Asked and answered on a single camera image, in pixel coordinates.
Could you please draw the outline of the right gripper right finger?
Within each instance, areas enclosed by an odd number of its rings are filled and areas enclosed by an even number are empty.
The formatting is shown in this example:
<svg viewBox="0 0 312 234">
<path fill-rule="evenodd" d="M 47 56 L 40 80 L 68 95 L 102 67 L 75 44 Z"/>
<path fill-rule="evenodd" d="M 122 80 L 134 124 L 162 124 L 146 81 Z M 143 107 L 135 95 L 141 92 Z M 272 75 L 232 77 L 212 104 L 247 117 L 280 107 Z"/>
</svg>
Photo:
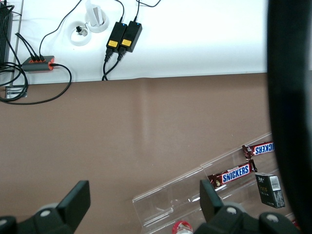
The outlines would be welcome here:
<svg viewBox="0 0 312 234">
<path fill-rule="evenodd" d="M 262 213 L 253 218 L 235 204 L 224 205 L 212 184 L 200 181 L 200 207 L 205 223 L 196 234 L 299 234 L 297 227 L 279 213 Z"/>
</svg>

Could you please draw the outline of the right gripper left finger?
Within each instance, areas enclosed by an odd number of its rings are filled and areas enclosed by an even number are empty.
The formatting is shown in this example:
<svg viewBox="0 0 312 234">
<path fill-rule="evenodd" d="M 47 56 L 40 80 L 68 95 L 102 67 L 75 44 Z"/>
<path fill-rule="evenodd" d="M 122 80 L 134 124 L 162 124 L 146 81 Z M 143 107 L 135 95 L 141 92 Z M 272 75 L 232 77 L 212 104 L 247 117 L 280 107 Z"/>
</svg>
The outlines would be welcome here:
<svg viewBox="0 0 312 234">
<path fill-rule="evenodd" d="M 17 222 L 14 216 L 2 216 L 0 232 L 2 234 L 73 234 L 90 205 L 89 181 L 81 180 L 60 203 L 47 205 L 22 222 Z"/>
</svg>

